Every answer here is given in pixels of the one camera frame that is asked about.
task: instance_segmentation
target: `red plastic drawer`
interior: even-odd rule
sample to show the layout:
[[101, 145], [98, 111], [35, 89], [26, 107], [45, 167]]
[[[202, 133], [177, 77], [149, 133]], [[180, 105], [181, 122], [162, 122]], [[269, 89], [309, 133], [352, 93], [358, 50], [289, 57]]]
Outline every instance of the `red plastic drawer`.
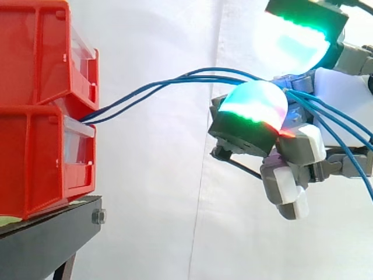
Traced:
[[98, 52], [66, 1], [0, 0], [0, 106], [55, 104], [80, 119], [98, 109]]
[[95, 188], [96, 130], [54, 106], [0, 107], [0, 216], [27, 219]]

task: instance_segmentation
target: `green light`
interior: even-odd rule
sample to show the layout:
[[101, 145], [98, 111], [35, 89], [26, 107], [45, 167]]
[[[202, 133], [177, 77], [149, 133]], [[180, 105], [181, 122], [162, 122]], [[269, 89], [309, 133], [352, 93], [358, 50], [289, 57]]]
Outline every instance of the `green light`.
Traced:
[[279, 131], [287, 114], [287, 99], [276, 85], [253, 80], [237, 86], [219, 111], [232, 112], [253, 122], [265, 122]]
[[255, 36], [259, 59], [279, 75], [299, 75], [314, 67], [326, 54], [330, 42], [310, 27], [264, 13]]

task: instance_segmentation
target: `glowing dome sensor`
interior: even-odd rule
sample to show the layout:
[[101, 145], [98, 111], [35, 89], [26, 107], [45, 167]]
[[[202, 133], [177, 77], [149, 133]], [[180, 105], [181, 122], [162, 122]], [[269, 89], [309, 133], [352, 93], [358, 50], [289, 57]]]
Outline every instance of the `glowing dome sensor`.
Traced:
[[266, 157], [287, 110], [286, 96], [276, 85], [257, 80], [243, 83], [222, 102], [209, 134], [250, 155]]
[[322, 1], [270, 0], [255, 28], [256, 54], [278, 75], [303, 74], [323, 66], [318, 63], [335, 51], [348, 18]]
[[254, 42], [258, 58], [279, 75], [300, 75], [309, 71], [330, 47], [321, 31], [270, 13], [263, 14]]

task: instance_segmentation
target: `white wall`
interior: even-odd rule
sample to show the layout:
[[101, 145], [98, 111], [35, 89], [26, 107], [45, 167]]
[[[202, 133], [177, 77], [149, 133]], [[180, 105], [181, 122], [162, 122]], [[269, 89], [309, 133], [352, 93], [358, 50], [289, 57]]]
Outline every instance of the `white wall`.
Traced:
[[[251, 47], [266, 1], [70, 2], [100, 50], [102, 106], [199, 67], [273, 75]], [[360, 30], [353, 39], [373, 43], [369, 26]], [[171, 86], [98, 126], [96, 193], [108, 221], [78, 253], [73, 279], [373, 278], [373, 205], [360, 180], [310, 187], [309, 218], [288, 222], [260, 181], [209, 156], [210, 96], [227, 90]], [[260, 159], [238, 159], [259, 169]]]

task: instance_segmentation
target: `cable bundle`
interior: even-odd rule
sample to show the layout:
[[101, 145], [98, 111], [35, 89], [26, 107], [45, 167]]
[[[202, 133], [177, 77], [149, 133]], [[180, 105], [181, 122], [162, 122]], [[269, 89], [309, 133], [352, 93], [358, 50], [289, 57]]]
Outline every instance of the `cable bundle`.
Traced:
[[[111, 104], [109, 106], [106, 106], [104, 108], [101, 108], [98, 111], [85, 116], [80, 121], [84, 122], [87, 125], [103, 123], [105, 121], [108, 121], [108, 120], [122, 114], [123, 112], [127, 111], [128, 109], [130, 109], [134, 105], [140, 103], [141, 101], [144, 101], [145, 99], [149, 98], [150, 96], [152, 96], [153, 94], [155, 94], [159, 90], [165, 88], [166, 86], [177, 84], [177, 83], [225, 83], [225, 84], [229, 84], [229, 85], [240, 85], [241, 83], [246, 82], [246, 80], [237, 79], [237, 78], [233, 78], [233, 77], [229, 77], [229, 76], [196, 75], [196, 74], [200, 74], [200, 73], [204, 73], [204, 72], [225, 72], [225, 73], [240, 75], [240, 76], [243, 76], [243, 77], [249, 78], [249, 79], [261, 80], [260, 78], [255, 77], [255, 76], [253, 76], [249, 73], [239, 71], [239, 70], [236, 70], [236, 69], [221, 68], [221, 67], [201, 68], [201, 69], [197, 69], [195, 71], [186, 73], [186, 74], [184, 74], [182, 76], [179, 76], [175, 79], [163, 80], [163, 81], [160, 81], [160, 82], [154, 82], [154, 83], [150, 83], [148, 85], [142, 86], [139, 89], [135, 90], [134, 92], [132, 92], [132, 93], [124, 96], [123, 98], [117, 100], [113, 104]], [[122, 103], [128, 101], [129, 99], [131, 99], [131, 98], [133, 98], [133, 97], [135, 97], [135, 96], [137, 96], [137, 95], [139, 95], [139, 94], [141, 94], [141, 93], [143, 93], [143, 92], [145, 92], [145, 91], [147, 91], [147, 90], [149, 90], [153, 87], [156, 87], [156, 88], [153, 89], [152, 91], [150, 91], [148, 94], [141, 97], [140, 99], [137, 99], [136, 101], [132, 102], [131, 104], [127, 105], [126, 107], [120, 109], [116, 113], [111, 114], [108, 117], [101, 118], [99, 120], [92, 120], [92, 119], [103, 115], [104, 113], [108, 112], [109, 110], [121, 105]], [[319, 98], [317, 98], [317, 97], [315, 97], [311, 94], [304, 93], [304, 92], [299, 92], [299, 91], [291, 90], [291, 89], [283, 89], [283, 90], [284, 90], [285, 94], [287, 95], [287, 97], [293, 99], [299, 105], [301, 105], [303, 108], [305, 108], [307, 111], [309, 111], [314, 116], [314, 118], [316, 120], [318, 120], [321, 125], [323, 125], [325, 127], [327, 132], [329, 132], [331, 134], [331, 136], [334, 137], [334, 139], [341, 146], [341, 148], [345, 151], [346, 155], [349, 157], [352, 164], [357, 169], [359, 175], [361, 176], [361, 178], [365, 182], [365, 185], [367, 187], [369, 195], [370, 195], [370, 197], [373, 201], [373, 188], [372, 188], [372, 185], [371, 185], [369, 179], [365, 175], [365, 173], [363, 171], [363, 168], [355, 160], [355, 158], [354, 158], [351, 150], [349, 149], [349, 147], [347, 147], [347, 145], [342, 141], [342, 139], [331, 129], [330, 126], [327, 125], [327, 123], [321, 118], [321, 115], [325, 116], [326, 118], [330, 119], [334, 123], [336, 123], [339, 126], [341, 126], [342, 128], [344, 128], [346, 131], [351, 133], [354, 137], [356, 137], [359, 141], [361, 141], [371, 151], [373, 151], [373, 145], [371, 143], [369, 143], [368, 141], [366, 141], [360, 134], [358, 134], [355, 130], [353, 130], [351, 127], [349, 127], [346, 123], [344, 123], [344, 122], [340, 121], [338, 118], [332, 116], [326, 110], [322, 109], [320, 106], [315, 105], [315, 103], [318, 103], [322, 107], [328, 109], [329, 111], [337, 114], [338, 116], [340, 116], [340, 117], [344, 118], [345, 120], [351, 122], [352, 124], [356, 125], [361, 130], [363, 130], [366, 134], [368, 134], [371, 137], [371, 139], [373, 139], [373, 133], [371, 131], [369, 131], [365, 126], [360, 124], [358, 121], [352, 119], [351, 117], [342, 113], [338, 109], [326, 104], [321, 99], [319, 99]]]

